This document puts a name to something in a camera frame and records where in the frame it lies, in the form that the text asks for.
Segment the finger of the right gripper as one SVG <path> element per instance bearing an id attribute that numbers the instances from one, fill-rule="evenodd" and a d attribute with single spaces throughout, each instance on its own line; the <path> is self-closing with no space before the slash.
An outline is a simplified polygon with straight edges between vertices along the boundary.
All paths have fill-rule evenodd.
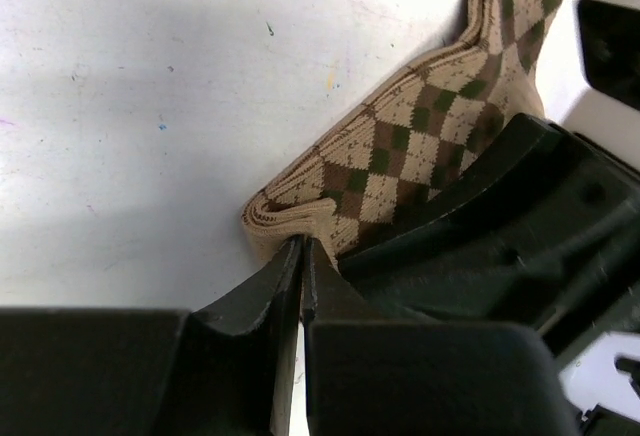
<path id="1" fill-rule="evenodd" d="M 639 174 L 519 114 L 457 180 L 400 209 L 339 269 L 387 314 L 513 322 L 575 356 L 639 325 Z"/>

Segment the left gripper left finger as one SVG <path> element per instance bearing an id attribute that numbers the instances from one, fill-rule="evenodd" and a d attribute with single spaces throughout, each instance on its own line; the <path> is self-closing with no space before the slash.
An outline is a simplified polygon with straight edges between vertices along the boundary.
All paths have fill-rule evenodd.
<path id="1" fill-rule="evenodd" d="M 285 435 L 303 242 L 197 310 L 3 308 L 5 435 Z"/>

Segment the brown argyle sock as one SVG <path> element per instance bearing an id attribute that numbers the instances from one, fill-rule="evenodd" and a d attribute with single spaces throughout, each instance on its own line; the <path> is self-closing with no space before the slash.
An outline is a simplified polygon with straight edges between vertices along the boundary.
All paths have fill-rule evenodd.
<path id="1" fill-rule="evenodd" d="M 295 235 L 330 258 L 362 246 L 455 181 L 514 115 L 542 117 L 536 68 L 562 1 L 467 0 L 454 43 L 398 70 L 247 202 L 256 256 Z"/>

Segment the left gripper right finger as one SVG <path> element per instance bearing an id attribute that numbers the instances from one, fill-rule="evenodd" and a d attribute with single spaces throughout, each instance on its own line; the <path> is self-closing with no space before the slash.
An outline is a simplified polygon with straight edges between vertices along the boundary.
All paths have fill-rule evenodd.
<path id="1" fill-rule="evenodd" d="M 387 319 L 308 240 L 302 269 L 313 435 L 574 435 L 554 361 L 511 324 Z"/>

